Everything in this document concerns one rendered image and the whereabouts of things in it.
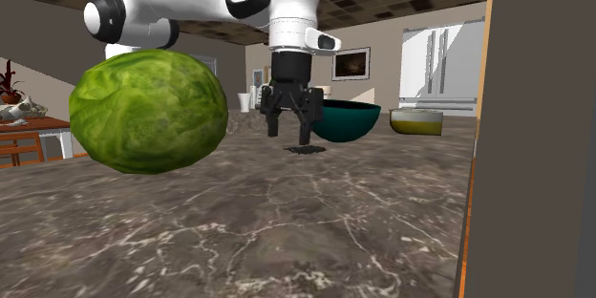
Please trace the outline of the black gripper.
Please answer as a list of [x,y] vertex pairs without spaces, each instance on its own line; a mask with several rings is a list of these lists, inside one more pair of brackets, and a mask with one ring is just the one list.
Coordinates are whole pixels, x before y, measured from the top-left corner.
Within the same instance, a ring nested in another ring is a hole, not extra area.
[[286,108],[300,121],[299,144],[309,145],[312,122],[323,117],[323,92],[310,88],[311,55],[274,52],[271,82],[262,89],[260,112],[266,116],[267,135],[277,137],[279,115]]

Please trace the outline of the teal bowl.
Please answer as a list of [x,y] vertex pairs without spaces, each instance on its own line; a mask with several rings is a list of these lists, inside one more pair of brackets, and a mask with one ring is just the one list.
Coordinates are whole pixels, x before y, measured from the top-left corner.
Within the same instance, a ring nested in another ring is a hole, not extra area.
[[319,138],[330,142],[350,142],[367,135],[380,115],[381,107],[352,100],[325,99],[323,117],[312,125]]

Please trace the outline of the yellow and white bowl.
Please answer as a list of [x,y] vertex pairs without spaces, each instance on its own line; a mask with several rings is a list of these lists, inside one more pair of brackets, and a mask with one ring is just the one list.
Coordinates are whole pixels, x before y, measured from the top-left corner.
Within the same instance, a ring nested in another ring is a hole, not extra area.
[[390,111],[390,125],[398,134],[440,136],[442,124],[442,112],[414,108]]

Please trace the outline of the green lettuce head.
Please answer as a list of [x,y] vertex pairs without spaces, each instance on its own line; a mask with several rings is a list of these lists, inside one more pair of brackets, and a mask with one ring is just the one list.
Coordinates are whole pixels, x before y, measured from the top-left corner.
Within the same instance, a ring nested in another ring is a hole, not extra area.
[[142,50],[87,70],[69,97],[71,131],[88,155],[127,174],[159,174],[211,154],[228,122],[219,79],[186,53]]

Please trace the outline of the white refrigerator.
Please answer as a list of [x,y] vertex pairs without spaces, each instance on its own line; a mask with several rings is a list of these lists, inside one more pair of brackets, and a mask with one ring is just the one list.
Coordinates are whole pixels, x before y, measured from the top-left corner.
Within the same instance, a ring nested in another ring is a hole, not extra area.
[[406,29],[402,37],[399,106],[476,114],[484,20]]

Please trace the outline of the wooden table with white legs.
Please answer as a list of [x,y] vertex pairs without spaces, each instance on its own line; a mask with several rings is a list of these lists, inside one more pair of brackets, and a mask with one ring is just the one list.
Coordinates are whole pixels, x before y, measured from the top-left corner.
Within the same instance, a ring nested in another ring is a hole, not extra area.
[[41,139],[44,157],[46,155],[45,138],[56,137],[60,141],[63,159],[74,156],[70,123],[54,117],[25,117],[25,124],[9,125],[8,121],[0,121],[0,134],[37,132]]

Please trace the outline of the grey panel with orange edge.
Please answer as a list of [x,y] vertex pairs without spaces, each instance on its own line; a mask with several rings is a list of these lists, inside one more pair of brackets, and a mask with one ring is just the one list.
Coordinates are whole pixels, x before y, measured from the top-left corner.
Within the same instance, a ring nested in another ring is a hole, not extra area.
[[493,0],[464,298],[596,298],[596,0]]

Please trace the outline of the wooden chair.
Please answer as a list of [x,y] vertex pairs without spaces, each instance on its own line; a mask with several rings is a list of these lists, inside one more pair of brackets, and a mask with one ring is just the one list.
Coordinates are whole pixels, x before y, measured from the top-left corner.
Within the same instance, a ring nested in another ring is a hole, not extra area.
[[[34,144],[20,146],[18,141],[32,139]],[[35,152],[37,161],[44,162],[45,157],[40,136],[37,132],[0,134],[0,159],[10,158],[13,166],[20,166],[20,155]]]

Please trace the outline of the red potted plant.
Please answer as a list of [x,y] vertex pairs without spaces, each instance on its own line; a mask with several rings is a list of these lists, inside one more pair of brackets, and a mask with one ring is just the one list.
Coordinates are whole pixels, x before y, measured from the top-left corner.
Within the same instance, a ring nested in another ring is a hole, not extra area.
[[17,104],[22,99],[23,92],[16,90],[16,82],[11,81],[14,75],[15,71],[11,69],[11,61],[8,60],[6,70],[0,73],[0,99],[5,104]]

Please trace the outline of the dark framed wall picture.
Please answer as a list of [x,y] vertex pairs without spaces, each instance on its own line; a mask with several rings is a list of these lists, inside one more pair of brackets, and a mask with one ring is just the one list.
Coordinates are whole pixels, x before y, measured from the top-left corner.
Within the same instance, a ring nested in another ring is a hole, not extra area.
[[371,48],[343,50],[332,57],[332,81],[366,80],[370,78]]

